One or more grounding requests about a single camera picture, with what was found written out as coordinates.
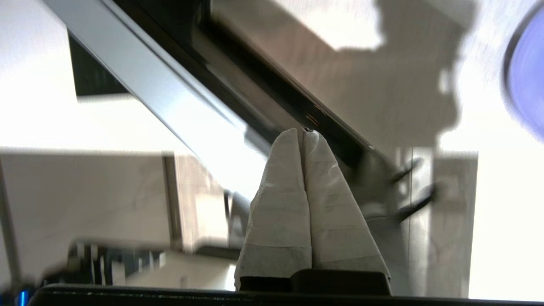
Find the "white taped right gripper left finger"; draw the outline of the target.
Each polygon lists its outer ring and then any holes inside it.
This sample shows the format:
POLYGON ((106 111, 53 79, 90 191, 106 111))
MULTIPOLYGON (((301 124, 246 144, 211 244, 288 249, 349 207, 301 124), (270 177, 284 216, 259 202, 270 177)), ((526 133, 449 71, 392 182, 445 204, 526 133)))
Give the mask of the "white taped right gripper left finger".
POLYGON ((235 288, 247 278, 290 278, 312 267, 309 203, 299 132, 274 140, 250 205, 244 245, 235 268, 235 288))

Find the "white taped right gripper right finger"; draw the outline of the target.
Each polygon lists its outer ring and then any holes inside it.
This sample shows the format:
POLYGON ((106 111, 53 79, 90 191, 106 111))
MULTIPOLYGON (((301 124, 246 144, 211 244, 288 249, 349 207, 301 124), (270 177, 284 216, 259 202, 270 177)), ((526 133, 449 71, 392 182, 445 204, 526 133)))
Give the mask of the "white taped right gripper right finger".
POLYGON ((389 272, 330 147, 318 133, 294 130, 294 204, 310 250, 297 290, 388 295, 389 272))

